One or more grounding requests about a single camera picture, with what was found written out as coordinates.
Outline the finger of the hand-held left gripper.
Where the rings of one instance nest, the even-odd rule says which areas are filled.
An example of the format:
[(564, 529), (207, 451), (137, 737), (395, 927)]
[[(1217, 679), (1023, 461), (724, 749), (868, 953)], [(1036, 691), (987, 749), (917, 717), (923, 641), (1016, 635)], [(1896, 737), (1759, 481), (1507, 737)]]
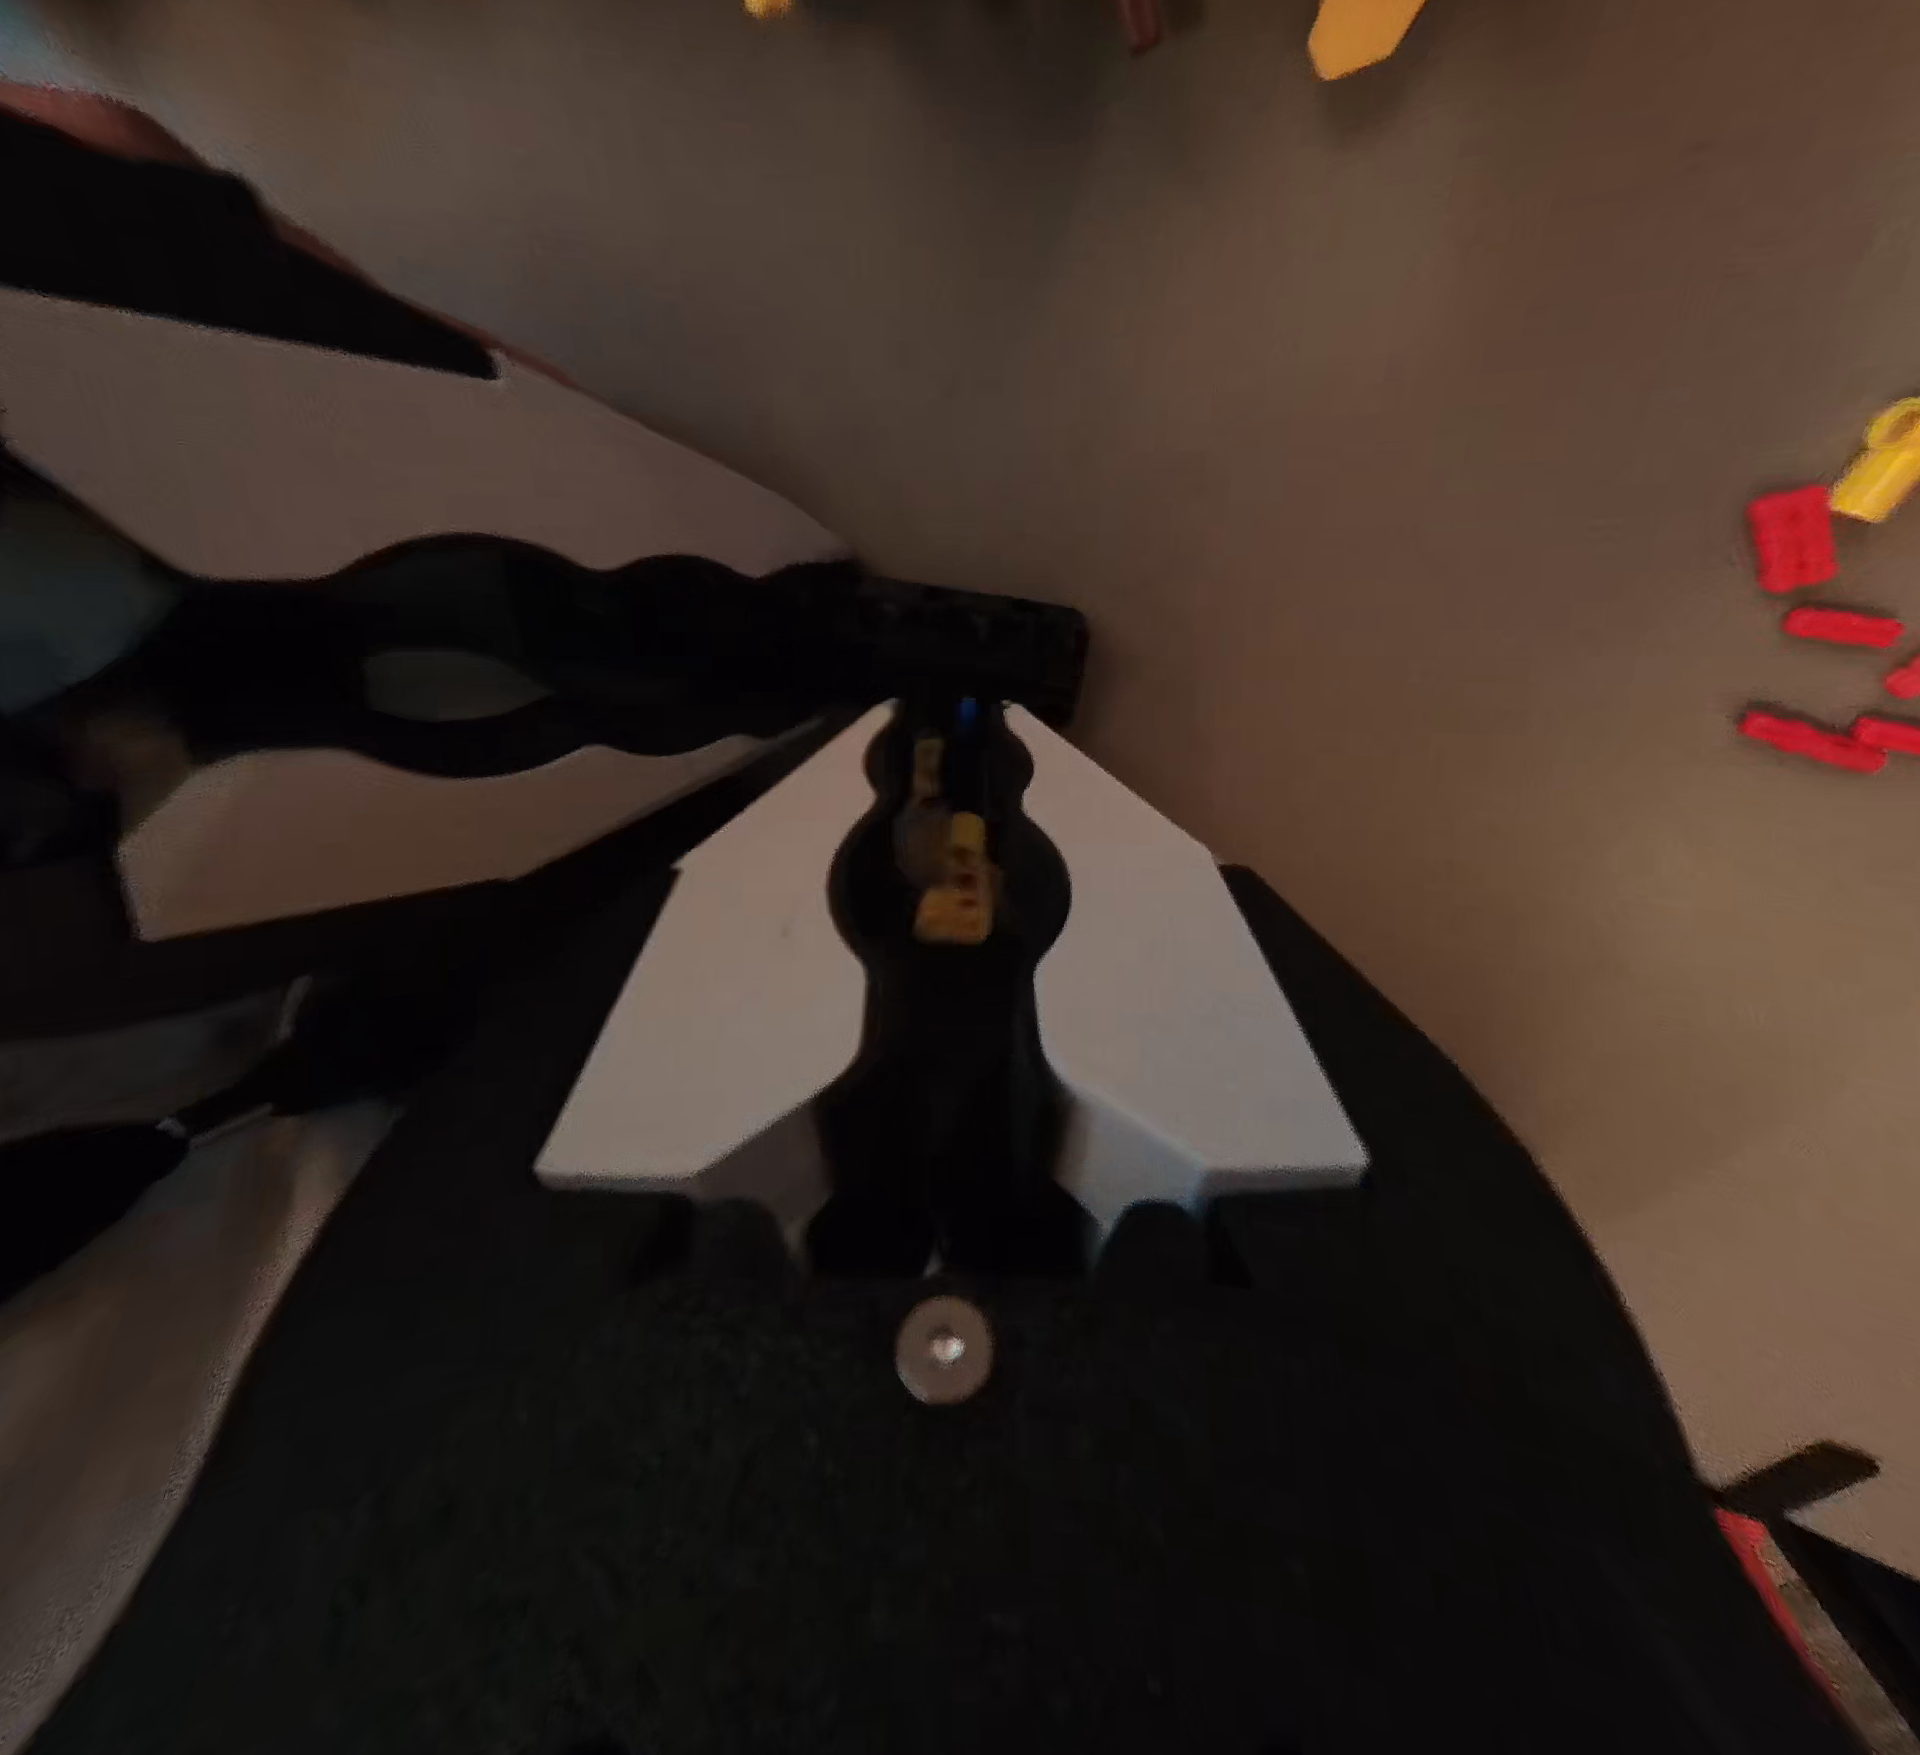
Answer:
[(787, 499), (560, 385), (4, 289), (4, 677), (174, 629), (529, 679), (814, 645), (862, 579)]
[(488, 777), (343, 751), (248, 753), (190, 769), (121, 837), (115, 877), (145, 943), (511, 881), (843, 721), (659, 759), (587, 745)]

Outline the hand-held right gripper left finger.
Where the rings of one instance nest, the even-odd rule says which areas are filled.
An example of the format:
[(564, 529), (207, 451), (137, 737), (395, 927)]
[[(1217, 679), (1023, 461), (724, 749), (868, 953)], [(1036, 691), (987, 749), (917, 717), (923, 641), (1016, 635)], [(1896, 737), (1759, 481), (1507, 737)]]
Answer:
[(833, 859), (874, 803), (880, 703), (677, 863), (534, 1163), (552, 1191), (747, 1199), (795, 1239), (828, 1197), (812, 1101), (862, 1043)]

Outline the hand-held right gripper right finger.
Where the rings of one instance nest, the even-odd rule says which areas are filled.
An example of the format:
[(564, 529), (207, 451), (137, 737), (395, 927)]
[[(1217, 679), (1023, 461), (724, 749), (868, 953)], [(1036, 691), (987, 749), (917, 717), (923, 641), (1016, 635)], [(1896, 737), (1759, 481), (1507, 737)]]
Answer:
[(1368, 1149), (1213, 855), (1028, 711), (1004, 719), (1032, 761), (1022, 813), (1067, 869), (1033, 973), (1060, 1185), (1096, 1223), (1353, 1187)]

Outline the black yellow toy brick subassembly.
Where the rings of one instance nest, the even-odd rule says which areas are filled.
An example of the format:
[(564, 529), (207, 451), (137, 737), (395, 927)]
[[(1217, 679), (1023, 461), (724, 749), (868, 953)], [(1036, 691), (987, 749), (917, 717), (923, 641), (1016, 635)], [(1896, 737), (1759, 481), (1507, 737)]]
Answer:
[(1012, 919), (996, 847), (1004, 715), (1060, 731), (1083, 699), (1092, 633), (1082, 611), (1028, 597), (868, 577), (850, 639), (904, 721), (904, 791), (886, 819), (917, 945), (976, 949)]

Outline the white printed shirt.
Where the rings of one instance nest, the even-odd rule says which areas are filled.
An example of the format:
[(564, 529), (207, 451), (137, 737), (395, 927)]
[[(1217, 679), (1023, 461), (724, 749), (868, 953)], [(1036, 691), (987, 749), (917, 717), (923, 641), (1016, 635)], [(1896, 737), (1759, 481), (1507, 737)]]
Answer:
[(2, 1747), (131, 1597), (393, 1113), (314, 979), (4, 1045)]

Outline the scatter of coloured connector pins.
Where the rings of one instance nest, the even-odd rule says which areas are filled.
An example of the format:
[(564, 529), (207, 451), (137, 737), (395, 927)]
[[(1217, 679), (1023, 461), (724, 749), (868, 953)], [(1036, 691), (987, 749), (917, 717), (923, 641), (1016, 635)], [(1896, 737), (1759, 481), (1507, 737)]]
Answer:
[(1917, 759), (1915, 615), (1862, 607), (1838, 595), (1844, 557), (1870, 527), (1915, 509), (1917, 399), (1905, 395), (1874, 415), (1844, 467), (1825, 481), (1763, 491), (1742, 511), (1755, 587), (1778, 607), (1789, 645), (1857, 657), (1860, 703), (1841, 717), (1749, 703), (1738, 737), (1767, 755), (1847, 777), (1874, 777)]

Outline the red and black object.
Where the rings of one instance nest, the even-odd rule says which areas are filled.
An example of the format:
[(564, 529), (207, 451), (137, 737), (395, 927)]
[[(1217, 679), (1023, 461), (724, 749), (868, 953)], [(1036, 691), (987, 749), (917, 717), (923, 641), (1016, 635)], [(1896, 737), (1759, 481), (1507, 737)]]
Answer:
[(1864, 1751), (1917, 1749), (1917, 1581), (1808, 1525), (1880, 1477), (1831, 1439), (1710, 1489), (1721, 1537), (1771, 1621)]

